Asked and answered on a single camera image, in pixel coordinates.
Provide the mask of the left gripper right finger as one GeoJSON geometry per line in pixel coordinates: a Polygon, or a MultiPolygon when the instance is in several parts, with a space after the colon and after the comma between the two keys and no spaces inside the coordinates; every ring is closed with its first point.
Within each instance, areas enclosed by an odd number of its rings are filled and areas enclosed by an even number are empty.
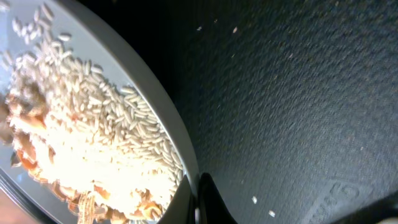
{"type": "Polygon", "coordinates": [[[238,224],[227,209],[212,176],[202,173],[198,188],[201,224],[238,224]]]}

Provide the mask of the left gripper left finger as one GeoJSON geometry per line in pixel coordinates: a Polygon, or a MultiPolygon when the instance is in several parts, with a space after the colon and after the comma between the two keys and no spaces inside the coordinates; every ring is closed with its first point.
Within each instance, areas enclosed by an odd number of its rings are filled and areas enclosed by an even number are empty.
{"type": "Polygon", "coordinates": [[[158,224],[195,224],[196,198],[185,175],[158,224]]]}

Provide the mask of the grey plate with food scraps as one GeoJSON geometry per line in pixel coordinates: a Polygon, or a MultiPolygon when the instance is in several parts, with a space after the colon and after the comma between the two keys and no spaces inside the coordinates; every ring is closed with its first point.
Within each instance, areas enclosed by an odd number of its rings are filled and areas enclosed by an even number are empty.
{"type": "Polygon", "coordinates": [[[1,2],[3,171],[59,223],[157,223],[198,165],[138,54],[75,1],[1,2]]]}

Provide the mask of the black round tray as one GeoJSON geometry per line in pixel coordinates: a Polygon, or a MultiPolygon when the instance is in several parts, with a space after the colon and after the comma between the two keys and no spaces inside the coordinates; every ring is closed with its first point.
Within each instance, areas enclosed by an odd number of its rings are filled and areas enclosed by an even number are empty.
{"type": "Polygon", "coordinates": [[[143,58],[238,223],[397,216],[396,1],[85,1],[143,58]]]}

